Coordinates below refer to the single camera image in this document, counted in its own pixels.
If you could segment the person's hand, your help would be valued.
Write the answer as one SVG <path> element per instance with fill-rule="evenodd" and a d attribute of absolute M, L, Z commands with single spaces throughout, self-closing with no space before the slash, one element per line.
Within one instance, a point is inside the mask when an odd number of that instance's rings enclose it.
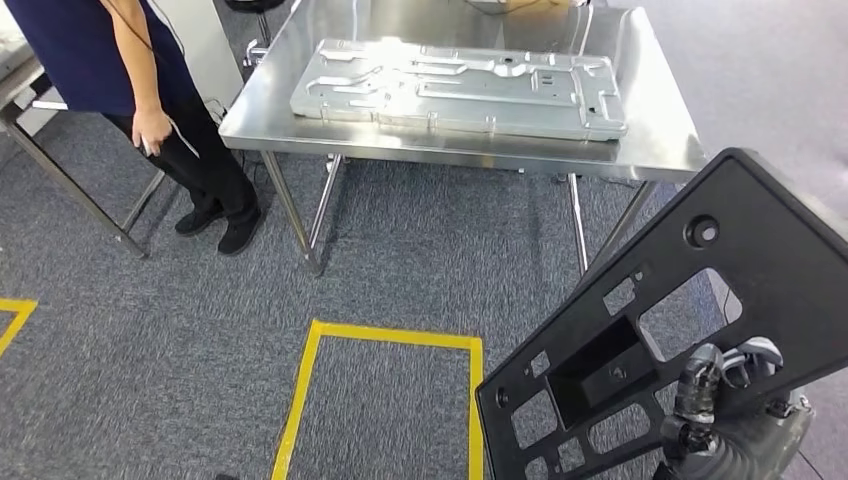
<path fill-rule="evenodd" d="M 133 115 L 131 139 L 146 156 L 159 156 L 172 130 L 171 120 L 161 106 L 145 106 Z"/>

